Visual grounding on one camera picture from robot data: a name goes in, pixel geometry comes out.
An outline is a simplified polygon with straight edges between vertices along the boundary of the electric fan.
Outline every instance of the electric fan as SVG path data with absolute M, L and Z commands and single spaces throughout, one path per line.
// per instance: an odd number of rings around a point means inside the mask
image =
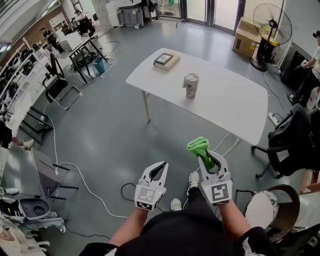
M 260 71 L 266 71 L 266 56 L 274 47 L 288 42 L 292 36 L 292 25 L 286 13 L 271 3 L 259 4 L 253 12 L 253 23 L 262 37 L 257 55 L 251 64 Z

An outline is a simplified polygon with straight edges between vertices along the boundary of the gray floor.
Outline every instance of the gray floor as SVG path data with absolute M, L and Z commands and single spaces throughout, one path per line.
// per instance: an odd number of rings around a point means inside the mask
M 159 161 L 169 163 L 165 184 L 167 194 L 159 206 L 168 211 L 173 198 L 185 201 L 189 174 L 198 168 L 196 158 L 186 150 L 187 143 L 204 136 L 209 139 L 210 148 L 214 149 L 227 134 L 225 130 L 155 96 L 149 97 L 151 123 L 147 124 L 141 92 L 126 84 L 127 77 L 146 57 L 159 48 L 177 50 L 217 63 L 267 88 L 263 74 L 251 66 L 247 58 L 231 50 L 232 35 L 189 23 L 180 23 L 178 29 L 175 26 L 175 22 L 156 21 L 138 30 L 113 29 L 101 39 L 104 42 L 120 42 L 112 53 L 117 63 L 105 78 L 84 85 L 67 76 L 71 84 L 81 89 L 83 96 L 67 112 L 52 104 L 46 107 L 45 112 L 52 117 L 55 125 L 58 162 L 78 165 L 89 188 L 104 199 L 115 215 L 128 216 L 134 208 L 132 202 L 121 198 L 121 186 L 129 182 L 137 183 L 143 170 Z M 289 90 L 272 72 L 265 72 L 264 77 L 284 106 L 283 110 L 278 99 L 267 88 L 268 110 L 286 115 L 291 107 L 286 98 Z M 42 97 L 35 107 L 43 110 L 45 103 L 46 99 Z M 273 130 L 274 125 L 267 119 L 259 145 L 267 146 L 268 133 Z M 25 137 L 23 133 L 19 136 L 21 139 Z M 37 148 L 54 161 L 53 136 L 53 132 L 48 133 L 43 146 Z M 217 152 L 223 154 L 235 139 L 230 135 Z M 257 181 L 255 173 L 263 170 L 268 158 L 262 152 L 257 153 L 258 157 L 253 157 L 250 146 L 242 142 L 226 158 L 233 177 L 233 194 L 236 188 L 262 190 L 279 183 L 291 185 L 297 190 L 300 188 L 302 172 L 276 180 L 275 173 L 270 171 Z M 79 191 L 61 188 L 59 195 L 66 196 L 67 201 L 50 202 L 54 211 L 68 218 L 68 228 L 86 235 L 112 236 L 124 219 L 106 212 L 103 204 L 88 193 L 75 168 L 71 167 L 69 172 L 59 171 L 59 177 L 66 184 L 80 187 Z M 37 195 L 40 193 L 38 184 L 30 153 L 13 147 L 2 186 L 21 187 L 23 193 Z M 124 192 L 132 197 L 134 188 L 126 187 Z M 236 202 L 241 210 L 249 198 L 249 194 L 238 195 Z M 156 210 L 150 217 L 158 213 L 160 211 Z M 51 242 L 49 252 L 54 256 L 76 256 L 87 243 L 108 241 L 104 237 L 86 238 L 68 231 L 62 234 L 54 228 L 42 230 L 41 234 L 44 240 Z

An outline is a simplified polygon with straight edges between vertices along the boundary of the cardboard box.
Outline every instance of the cardboard box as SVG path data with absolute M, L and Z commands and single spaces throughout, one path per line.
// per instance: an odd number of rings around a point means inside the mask
M 259 35 L 253 20 L 242 17 L 236 29 L 232 50 L 252 58 L 257 44 L 260 43 L 260 41 L 261 36 Z
M 73 51 L 81 43 L 81 36 L 78 32 L 67 34 L 64 40 L 59 41 L 59 44 L 65 51 Z

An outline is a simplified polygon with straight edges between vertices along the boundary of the power strip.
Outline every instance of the power strip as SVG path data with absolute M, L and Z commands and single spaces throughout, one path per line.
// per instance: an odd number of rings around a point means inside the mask
M 279 124 L 278 119 L 275 118 L 271 112 L 268 113 L 268 118 L 271 120 L 271 122 L 274 124 L 274 126 L 277 126 Z

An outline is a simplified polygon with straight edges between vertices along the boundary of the trash bin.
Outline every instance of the trash bin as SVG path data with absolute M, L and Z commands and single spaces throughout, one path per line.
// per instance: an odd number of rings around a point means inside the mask
M 93 66 L 98 70 L 99 74 L 102 75 L 105 72 L 104 62 L 102 57 L 98 57 L 93 60 Z

